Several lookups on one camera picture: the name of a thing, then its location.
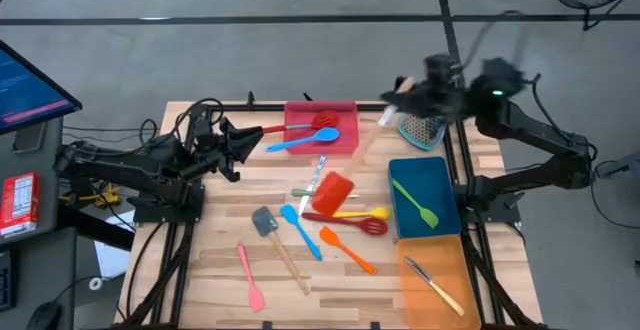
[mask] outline computer screen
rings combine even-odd
[[[81,108],[78,100],[0,41],[0,135]]]

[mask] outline red translucent bin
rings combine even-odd
[[[285,125],[311,124],[313,118],[323,110],[337,111],[340,120],[336,128],[340,137],[336,141],[312,141],[287,149],[290,154],[342,154],[350,155],[358,147],[358,106],[354,101],[289,101],[284,104]],[[284,131],[284,141],[312,136],[317,129],[292,129]]]

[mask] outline blue container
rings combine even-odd
[[[420,217],[420,211],[394,186],[395,179],[418,204],[431,209],[440,222],[432,229]],[[416,238],[459,235],[460,218],[453,198],[447,166],[441,157],[396,159],[389,162],[389,185],[398,236]]]

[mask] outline wooden table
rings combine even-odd
[[[163,133],[171,129],[176,116],[189,104],[167,104]],[[283,122],[282,112],[226,112],[225,115],[238,128]],[[361,139],[375,126],[379,116],[376,112],[360,113]],[[466,133],[476,174],[503,174],[498,142],[480,135],[472,122],[466,123]],[[460,178],[464,179],[459,145],[455,135],[452,137]],[[281,135],[266,135],[246,164],[237,165],[242,177],[238,183],[229,183],[220,175],[208,175],[203,179],[205,206],[202,219],[195,227],[180,328],[260,328],[263,321],[272,321],[276,328],[368,328],[372,321],[379,321],[383,329],[406,328],[396,269],[394,220],[389,221],[389,233],[381,237],[368,237],[348,226],[332,226],[344,243],[376,266],[378,274],[375,276],[365,273],[339,249],[322,242],[318,236],[320,224],[302,220],[303,227],[323,253],[324,261],[316,261],[297,230],[280,217],[279,208],[292,204],[297,209],[300,198],[292,197],[289,192],[292,188],[309,185],[319,156],[264,151],[266,146],[280,141]],[[349,200],[343,209],[391,207],[387,177],[389,160],[424,156],[446,158],[443,146],[430,152],[421,151],[399,136],[395,126],[388,126],[367,155],[366,164],[353,178],[360,197]],[[344,157],[329,156],[322,174],[339,170],[345,162]],[[302,294],[270,241],[257,234],[250,217],[263,205],[276,216],[280,225],[278,236],[310,286],[310,295]],[[146,224],[136,233],[121,307],[125,306],[133,260],[153,228],[153,224]],[[490,224],[487,231],[498,279],[525,314],[541,321],[521,239],[504,225]],[[166,226],[163,226],[144,254],[134,282],[132,308],[143,299],[157,278],[165,234]],[[247,281],[236,252],[240,240],[247,248],[254,279],[266,299],[266,308],[257,314],[251,312],[247,303]],[[167,289],[172,293],[173,284],[170,283]],[[489,309],[486,289],[482,292],[485,309]],[[164,321],[169,317],[171,299],[172,294],[165,297]],[[485,312],[487,322],[491,322],[489,311]]]

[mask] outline gray concrete floor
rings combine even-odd
[[[556,0],[449,2],[455,15],[507,9],[579,13]],[[3,0],[0,18],[438,14],[439,9],[438,0]],[[626,1],[617,12],[640,12],[640,0]],[[607,22],[587,33],[577,22],[526,25],[532,36],[522,69],[542,73],[539,93],[556,122],[595,143],[598,161],[640,150],[635,118],[640,22]],[[463,56],[480,26],[455,24]],[[518,26],[495,26],[468,79],[481,59],[511,56]],[[395,75],[419,75],[424,56],[447,49],[440,23],[3,26],[0,38],[84,103],[85,110],[69,116],[67,125],[104,127],[137,126],[147,117],[159,121],[170,100],[243,100],[249,90],[261,100],[301,99],[303,91],[317,99],[371,100],[389,89]],[[515,102],[543,118],[530,92]],[[135,144],[133,139],[121,146]],[[507,167],[547,158],[513,141],[501,146]],[[622,174],[598,182],[595,192],[610,217],[640,225],[635,183]],[[640,231],[607,223],[588,190],[529,191],[520,209],[545,322],[570,329],[637,328],[640,278],[632,264],[640,259]],[[79,272],[95,271],[91,246],[80,249],[85,261]],[[118,291],[114,282],[99,301],[79,307],[76,326],[108,324]]]

